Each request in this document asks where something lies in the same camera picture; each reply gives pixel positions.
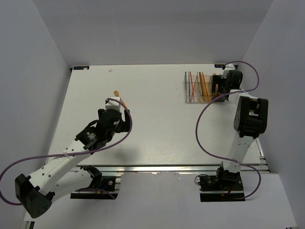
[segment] plastic container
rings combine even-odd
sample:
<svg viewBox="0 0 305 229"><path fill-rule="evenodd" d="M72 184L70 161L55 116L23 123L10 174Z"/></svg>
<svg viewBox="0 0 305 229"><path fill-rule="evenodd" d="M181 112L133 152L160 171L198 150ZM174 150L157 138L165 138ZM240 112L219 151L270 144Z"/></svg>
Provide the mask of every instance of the plastic container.
<svg viewBox="0 0 305 229"><path fill-rule="evenodd" d="M202 72L197 72L196 74L185 72L185 102L208 103L215 97L219 96L219 93L212 93L211 82L211 76L204 75Z"/></svg>

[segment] gray wall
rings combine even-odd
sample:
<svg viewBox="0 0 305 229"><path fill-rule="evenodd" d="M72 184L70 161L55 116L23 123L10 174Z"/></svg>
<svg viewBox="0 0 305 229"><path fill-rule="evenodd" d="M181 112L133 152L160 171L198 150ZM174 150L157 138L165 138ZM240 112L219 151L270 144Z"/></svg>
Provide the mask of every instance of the gray wall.
<svg viewBox="0 0 305 229"><path fill-rule="evenodd" d="M47 154L69 81L69 69L31 0L0 1L0 170L15 160ZM43 160L19 164L1 181L16 202L14 179ZM23 207L0 200L0 224L16 229Z"/></svg>
<svg viewBox="0 0 305 229"><path fill-rule="evenodd" d="M33 0L67 64L241 59L272 0Z"/></svg>
<svg viewBox="0 0 305 229"><path fill-rule="evenodd" d="M261 75L254 95L269 99L268 127L261 136L268 165L279 173L299 228L305 229L305 2L275 0L244 60ZM244 70L244 88L255 84Z"/></svg>

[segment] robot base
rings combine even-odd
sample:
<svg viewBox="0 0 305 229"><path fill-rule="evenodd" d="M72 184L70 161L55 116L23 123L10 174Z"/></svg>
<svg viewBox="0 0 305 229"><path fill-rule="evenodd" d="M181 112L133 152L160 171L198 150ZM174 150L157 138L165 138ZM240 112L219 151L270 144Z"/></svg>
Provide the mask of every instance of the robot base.
<svg viewBox="0 0 305 229"><path fill-rule="evenodd" d="M236 202L245 201L241 178L230 187L221 187L216 176L200 176L201 202Z"/></svg>

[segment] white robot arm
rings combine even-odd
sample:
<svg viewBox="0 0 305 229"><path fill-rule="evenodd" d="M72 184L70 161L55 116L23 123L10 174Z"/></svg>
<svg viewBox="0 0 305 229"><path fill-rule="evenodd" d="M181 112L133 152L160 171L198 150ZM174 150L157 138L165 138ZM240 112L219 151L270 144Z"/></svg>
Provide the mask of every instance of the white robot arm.
<svg viewBox="0 0 305 229"><path fill-rule="evenodd" d="M199 184L201 191L206 192L204 199L213 201L232 201L231 198L223 198L211 192L243 191L240 178L241 163L252 142L264 133L267 128L268 100L256 98L243 92L240 84L243 74L234 68L232 64L225 66L222 75L212 76L212 92L217 94L229 94L222 96L218 102L228 100L237 105L234 119L234 140L226 158L217 169L216 176L201 176ZM244 195L237 193L236 197L241 200Z"/></svg>
<svg viewBox="0 0 305 229"><path fill-rule="evenodd" d="M44 214L52 202L81 188L101 188L102 174L94 166L85 166L69 176L67 173L92 154L82 152L98 150L112 140L115 133L128 132L130 119L125 110L122 120L120 105L107 101L105 109L99 109L99 119L90 122L69 146L56 157L27 177L20 174L15 179L16 197L32 218Z"/></svg>

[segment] white table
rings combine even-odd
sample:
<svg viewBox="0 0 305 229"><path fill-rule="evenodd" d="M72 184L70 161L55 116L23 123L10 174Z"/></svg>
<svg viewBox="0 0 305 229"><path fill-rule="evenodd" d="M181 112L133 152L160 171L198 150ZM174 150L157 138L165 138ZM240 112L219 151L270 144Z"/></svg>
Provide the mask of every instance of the white table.
<svg viewBox="0 0 305 229"><path fill-rule="evenodd" d="M258 191L246 202L202 203L196 175L126 173L116 200L56 201L35 221L34 229L285 229L295 220L277 174L262 174ZM246 193L257 174L242 174Z"/></svg>
<svg viewBox="0 0 305 229"><path fill-rule="evenodd" d="M104 108L105 99L120 96L131 111L133 129L118 146L96 153L81 165L211 165L219 159L205 154L195 139L195 124L204 104L184 99L185 71L222 73L213 64L90 66L73 70L49 154L62 152ZM236 106L213 104L199 125L199 138L211 153L226 156L234 136ZM111 143L124 134L116 134ZM260 163L253 143L244 162Z"/></svg>

